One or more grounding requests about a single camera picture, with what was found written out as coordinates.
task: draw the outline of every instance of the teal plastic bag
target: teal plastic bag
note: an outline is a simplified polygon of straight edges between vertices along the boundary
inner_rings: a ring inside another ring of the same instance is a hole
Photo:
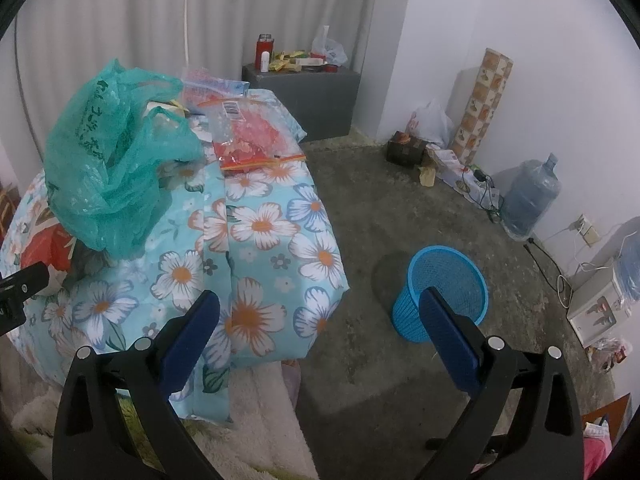
[[[167,209],[158,166],[201,158],[188,122],[148,101],[169,101],[179,79],[114,59],[74,95],[47,137],[49,207],[69,232],[96,251],[129,258]]]

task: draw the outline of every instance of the electrical outlet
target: electrical outlet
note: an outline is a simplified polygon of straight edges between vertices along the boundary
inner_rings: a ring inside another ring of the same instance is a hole
[[[582,234],[582,238],[584,238],[584,241],[587,243],[589,247],[593,247],[595,244],[597,244],[600,241],[600,235],[598,234],[594,226],[589,227]]]
[[[575,228],[589,247],[593,247],[601,239],[593,223],[585,215],[580,215],[580,218],[575,222]]]

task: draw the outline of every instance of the brown box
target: brown box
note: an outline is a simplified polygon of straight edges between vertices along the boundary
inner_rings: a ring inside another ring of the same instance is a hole
[[[415,166],[422,162],[427,143],[404,132],[396,132],[386,144],[386,160],[400,166]]]

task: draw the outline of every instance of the blue mesh wastebasket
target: blue mesh wastebasket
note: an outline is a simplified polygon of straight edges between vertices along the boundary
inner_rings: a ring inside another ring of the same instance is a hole
[[[476,325],[489,305],[484,277],[476,265],[459,251],[445,246],[426,247],[409,264],[406,284],[391,315],[398,333],[414,343],[430,341],[420,322],[418,300],[422,291],[435,286],[456,314],[469,316]]]

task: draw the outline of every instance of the blue gripper pad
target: blue gripper pad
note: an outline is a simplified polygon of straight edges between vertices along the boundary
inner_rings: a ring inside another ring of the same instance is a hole
[[[213,292],[205,290],[183,318],[176,317],[167,322],[184,320],[185,323],[160,362],[158,387],[164,398],[168,399],[172,393],[184,388],[219,318],[220,301]]]
[[[420,295],[418,310],[420,321],[456,387],[474,397],[481,386],[478,380],[480,363],[450,312],[428,288]]]

